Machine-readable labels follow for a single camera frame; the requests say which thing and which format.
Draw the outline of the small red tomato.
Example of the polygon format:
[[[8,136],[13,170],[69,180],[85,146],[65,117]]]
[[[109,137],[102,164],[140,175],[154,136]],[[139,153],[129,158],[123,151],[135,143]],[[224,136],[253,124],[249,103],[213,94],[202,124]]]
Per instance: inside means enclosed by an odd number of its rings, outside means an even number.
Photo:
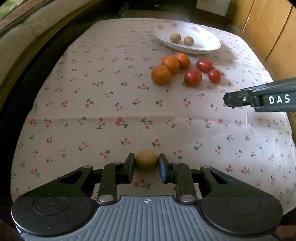
[[[221,72],[219,70],[211,69],[208,72],[208,78],[212,83],[218,84],[221,81],[222,75],[221,75]]]

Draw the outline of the brown round fruit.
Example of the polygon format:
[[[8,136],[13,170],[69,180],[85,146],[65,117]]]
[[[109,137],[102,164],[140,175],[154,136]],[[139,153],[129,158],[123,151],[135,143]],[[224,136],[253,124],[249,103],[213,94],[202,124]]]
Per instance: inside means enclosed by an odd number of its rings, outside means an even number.
[[[158,156],[152,150],[143,150],[137,154],[136,163],[139,168],[155,168]]]
[[[174,44],[178,44],[181,40],[181,35],[179,33],[173,33],[170,35],[170,41]]]

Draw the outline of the orange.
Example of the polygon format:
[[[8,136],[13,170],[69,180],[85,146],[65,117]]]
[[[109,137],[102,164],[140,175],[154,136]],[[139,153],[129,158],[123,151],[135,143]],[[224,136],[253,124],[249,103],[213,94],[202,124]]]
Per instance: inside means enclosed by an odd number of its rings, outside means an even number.
[[[171,83],[171,72],[163,65],[156,66],[151,72],[151,78],[157,85],[168,85]]]
[[[162,59],[162,65],[166,66],[172,75],[176,74],[180,68],[178,59],[174,56],[168,55]]]
[[[178,53],[176,56],[176,59],[179,62],[179,66],[181,69],[188,69],[191,65],[191,61],[189,57],[184,53]]]

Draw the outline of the pale round fruit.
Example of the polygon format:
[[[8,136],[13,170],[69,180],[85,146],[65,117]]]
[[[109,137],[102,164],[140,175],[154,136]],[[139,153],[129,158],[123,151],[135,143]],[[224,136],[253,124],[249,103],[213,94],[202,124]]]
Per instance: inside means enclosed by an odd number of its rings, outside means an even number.
[[[184,44],[187,46],[192,46],[194,44],[194,39],[190,36],[184,38]]]

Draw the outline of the white floral plate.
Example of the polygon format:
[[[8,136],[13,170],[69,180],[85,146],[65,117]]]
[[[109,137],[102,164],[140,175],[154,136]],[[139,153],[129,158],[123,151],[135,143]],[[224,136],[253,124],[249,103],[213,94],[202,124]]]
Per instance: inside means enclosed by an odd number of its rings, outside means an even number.
[[[200,25],[169,21],[156,24],[152,31],[165,46],[189,54],[204,54],[221,47],[221,42],[213,33]]]

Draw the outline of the wooden wardrobe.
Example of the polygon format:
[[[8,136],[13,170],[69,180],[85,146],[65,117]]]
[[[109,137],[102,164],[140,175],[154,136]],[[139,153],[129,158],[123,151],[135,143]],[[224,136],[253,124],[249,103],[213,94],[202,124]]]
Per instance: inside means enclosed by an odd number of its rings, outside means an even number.
[[[295,77],[295,1],[231,1],[226,18],[274,80]]]

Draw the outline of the cherry print tablecloth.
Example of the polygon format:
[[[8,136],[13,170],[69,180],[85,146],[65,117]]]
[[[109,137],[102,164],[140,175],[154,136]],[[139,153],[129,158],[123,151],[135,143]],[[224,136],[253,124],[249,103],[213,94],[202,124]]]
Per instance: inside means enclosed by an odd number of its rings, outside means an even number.
[[[222,73],[198,87],[183,73],[167,86],[151,72],[175,52],[153,35],[152,19],[101,21],[56,62],[23,125],[11,171],[11,195],[83,165],[101,169],[151,150],[198,169],[212,166],[295,208],[295,145],[285,113],[229,108],[226,92],[272,81],[238,36],[212,28],[221,48],[206,57]]]

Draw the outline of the brown stool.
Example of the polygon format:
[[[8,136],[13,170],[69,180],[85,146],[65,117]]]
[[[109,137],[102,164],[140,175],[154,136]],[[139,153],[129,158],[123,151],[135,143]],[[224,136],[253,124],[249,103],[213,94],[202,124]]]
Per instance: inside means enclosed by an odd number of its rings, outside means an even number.
[[[147,10],[128,10],[125,11],[121,18],[148,18],[148,19],[164,19],[189,22],[187,15],[179,13],[170,13],[167,11],[147,11]]]

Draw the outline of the bed with beige mattress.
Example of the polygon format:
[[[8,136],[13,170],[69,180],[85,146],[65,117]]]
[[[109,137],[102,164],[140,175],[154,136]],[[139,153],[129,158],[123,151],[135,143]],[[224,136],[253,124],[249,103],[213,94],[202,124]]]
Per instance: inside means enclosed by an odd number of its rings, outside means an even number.
[[[9,73],[38,37],[68,16],[76,16],[99,1],[44,1],[1,29],[1,99],[14,85]]]

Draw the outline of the floral blanket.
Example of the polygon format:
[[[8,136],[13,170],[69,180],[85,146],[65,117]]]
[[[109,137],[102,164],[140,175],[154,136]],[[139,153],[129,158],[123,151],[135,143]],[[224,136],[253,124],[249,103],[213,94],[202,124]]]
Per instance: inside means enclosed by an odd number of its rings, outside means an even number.
[[[8,1],[1,6],[1,30],[12,28],[23,23],[37,10],[52,1]]]

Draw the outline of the wall power socket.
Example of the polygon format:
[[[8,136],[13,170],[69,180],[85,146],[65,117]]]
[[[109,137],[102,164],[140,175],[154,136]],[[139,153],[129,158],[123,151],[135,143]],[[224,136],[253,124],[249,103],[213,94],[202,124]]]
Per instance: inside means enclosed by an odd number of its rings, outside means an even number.
[[[207,4],[214,5],[214,6],[221,4],[221,0],[204,0],[204,2]]]

